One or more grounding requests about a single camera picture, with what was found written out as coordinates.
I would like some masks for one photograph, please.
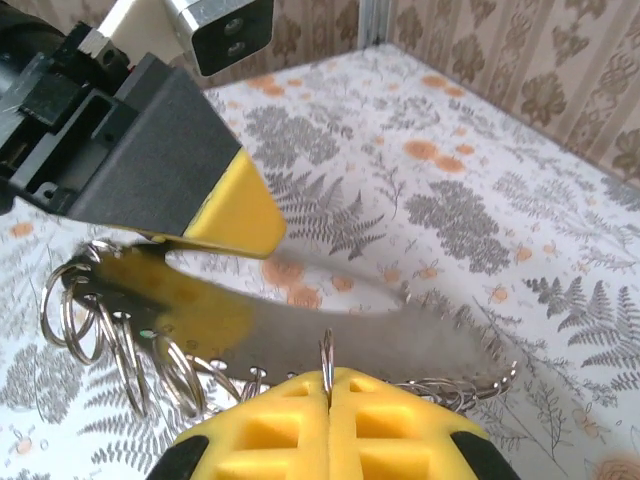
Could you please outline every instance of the yellow plastic part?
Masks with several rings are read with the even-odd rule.
[[[191,480],[477,480],[450,434],[470,420],[395,386],[335,371],[329,409],[311,372],[187,430],[209,446]]]
[[[184,232],[186,241],[265,258],[286,222],[251,157],[241,148]]]
[[[139,330],[166,332],[186,353],[220,357],[253,328],[253,309],[239,294],[185,275],[162,258],[135,248],[121,256],[105,256],[96,265],[102,278],[162,307],[151,324],[137,318]]]

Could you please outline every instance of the patterned wallpaper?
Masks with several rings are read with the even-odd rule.
[[[68,32],[78,21],[98,26],[115,0],[8,0],[8,3]],[[275,9],[271,45],[209,79],[200,79],[203,88],[315,62],[356,48],[359,0],[276,0]],[[184,58],[173,63],[189,68]]]
[[[393,0],[389,39],[640,186],[640,3]]]

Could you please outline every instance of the metal ring chain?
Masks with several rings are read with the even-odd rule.
[[[119,247],[109,241],[94,240],[82,246],[82,253],[91,260],[100,262],[101,252],[119,254]],[[140,355],[136,351],[130,318],[124,315],[113,322],[111,314],[97,295],[85,297],[93,303],[94,308],[87,311],[77,327],[74,315],[74,289],[80,283],[87,283],[88,278],[83,272],[89,272],[91,265],[87,263],[65,264],[55,269],[47,279],[40,302],[40,328],[47,341],[51,344],[69,350],[69,353],[84,365],[96,363],[108,347],[115,359],[115,363],[124,385],[127,398],[134,412],[141,417],[148,413],[149,386],[145,378]],[[60,323],[62,337],[57,336],[50,325],[47,307],[55,284],[67,274],[74,274],[71,285],[66,289],[60,301]],[[95,331],[95,346],[91,354],[87,354],[80,341],[91,330]],[[211,411],[198,371],[210,375],[231,397],[238,403],[245,402],[260,393],[263,379],[267,372],[260,368],[252,369],[253,381],[247,382],[242,391],[234,386],[231,380],[211,363],[192,355],[184,354],[180,347],[166,334],[152,332],[152,361],[159,375],[163,388],[172,402],[186,415],[196,417]],[[170,361],[166,361],[162,352],[168,354]],[[322,374],[324,388],[330,394],[334,383],[334,344],[330,330],[320,342]],[[501,379],[486,391],[479,392],[471,381],[452,381],[444,378],[424,378],[418,381],[395,384],[417,396],[437,403],[454,412],[465,412],[473,408],[479,399],[502,393],[504,386],[508,386],[507,378]]]

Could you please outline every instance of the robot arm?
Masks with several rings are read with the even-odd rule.
[[[0,197],[72,220],[263,258],[285,222],[186,71],[271,38],[274,0],[120,0],[66,37],[0,1]]]

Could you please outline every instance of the floral tablecloth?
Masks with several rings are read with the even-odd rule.
[[[390,46],[207,96],[287,215],[287,248],[469,304],[523,359],[473,412],[523,479],[640,479],[636,191]],[[0,218],[3,480],[142,479],[187,425],[162,392],[136,420],[109,359],[83,367],[39,332],[46,276],[104,236],[134,238],[22,203]],[[207,261],[212,280],[283,302],[375,308],[349,276]]]

